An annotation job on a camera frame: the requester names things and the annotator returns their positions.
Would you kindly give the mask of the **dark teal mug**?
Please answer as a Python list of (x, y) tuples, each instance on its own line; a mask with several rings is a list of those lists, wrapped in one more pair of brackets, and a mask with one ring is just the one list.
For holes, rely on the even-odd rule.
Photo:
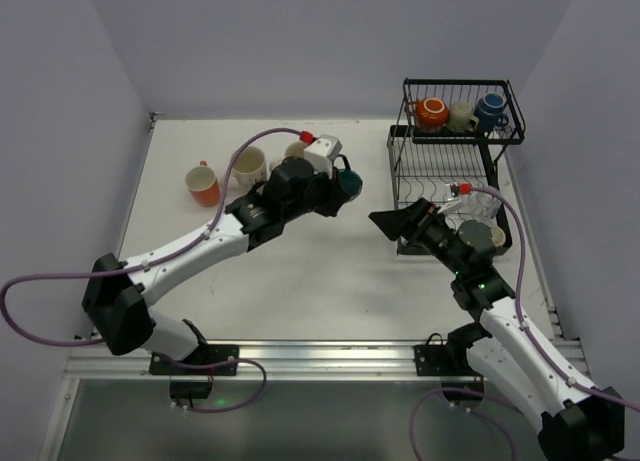
[(359, 174), (351, 168), (346, 155), (338, 154), (336, 159), (342, 161), (342, 167), (334, 166), (335, 179), (342, 192), (343, 203), (349, 203), (361, 194), (363, 181)]

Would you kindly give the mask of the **tall floral white mug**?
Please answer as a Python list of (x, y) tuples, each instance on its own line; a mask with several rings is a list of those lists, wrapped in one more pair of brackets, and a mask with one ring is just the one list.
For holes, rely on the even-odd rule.
[(273, 161), (270, 162), (270, 165), (269, 165), (270, 171), (273, 172), (288, 158), (303, 158), (305, 148), (306, 148), (306, 144), (302, 141), (296, 141), (294, 143), (291, 143), (285, 149), (283, 155), (280, 158), (274, 159)]

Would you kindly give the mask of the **cream floral mug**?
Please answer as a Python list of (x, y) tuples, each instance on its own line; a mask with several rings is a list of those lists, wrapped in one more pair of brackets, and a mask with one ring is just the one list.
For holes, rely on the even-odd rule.
[(238, 190), (243, 194), (248, 193), (256, 184), (264, 182), (267, 179), (264, 152), (255, 146), (234, 151), (220, 181), (221, 191), (228, 190), (231, 178), (236, 181)]

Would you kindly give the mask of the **salmon orange mug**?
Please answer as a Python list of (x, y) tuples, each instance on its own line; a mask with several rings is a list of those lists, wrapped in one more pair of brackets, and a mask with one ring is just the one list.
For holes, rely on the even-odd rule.
[(187, 172), (185, 185), (200, 206), (214, 207), (220, 201), (221, 191), (218, 178), (206, 161), (201, 161)]

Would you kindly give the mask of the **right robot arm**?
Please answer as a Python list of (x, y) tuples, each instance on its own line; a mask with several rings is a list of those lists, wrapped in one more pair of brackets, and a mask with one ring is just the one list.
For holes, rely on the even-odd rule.
[(424, 198), (369, 218), (388, 239), (426, 248), (453, 273), (454, 298), (473, 321), (448, 335), (448, 355), (524, 415), (547, 459), (605, 460), (624, 448), (618, 393), (598, 388), (531, 322), (493, 265), (489, 226), (467, 221), (453, 229)]

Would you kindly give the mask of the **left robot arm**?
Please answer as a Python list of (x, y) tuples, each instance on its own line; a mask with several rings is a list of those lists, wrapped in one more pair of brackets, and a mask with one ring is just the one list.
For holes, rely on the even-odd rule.
[(189, 320), (154, 313), (153, 305), (211, 266), (279, 237), (287, 223), (307, 213), (336, 216), (361, 190), (362, 181), (350, 167), (317, 172), (304, 159), (287, 158), (268, 180), (203, 227), (125, 261), (112, 254), (99, 258), (84, 311), (115, 356), (145, 349), (178, 362), (201, 360), (202, 333)]

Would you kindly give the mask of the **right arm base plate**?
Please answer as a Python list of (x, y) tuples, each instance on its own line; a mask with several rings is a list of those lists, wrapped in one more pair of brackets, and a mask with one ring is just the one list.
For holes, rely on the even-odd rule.
[(424, 343), (413, 346), (414, 365), (418, 376), (473, 377), (466, 350), (448, 341), (440, 333), (432, 333)]

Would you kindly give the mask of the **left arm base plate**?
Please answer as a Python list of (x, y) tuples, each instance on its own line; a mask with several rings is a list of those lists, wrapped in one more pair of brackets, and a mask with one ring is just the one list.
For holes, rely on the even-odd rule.
[[(240, 348), (235, 344), (208, 344), (206, 347), (198, 347), (194, 353), (190, 354), (182, 363), (194, 366), (208, 365), (237, 359)], [(237, 365), (230, 364), (219, 368), (214, 368), (208, 372), (209, 375), (235, 376)], [(159, 376), (205, 376), (207, 372), (199, 369), (185, 369), (159, 357), (156, 353), (152, 355), (149, 373)]]

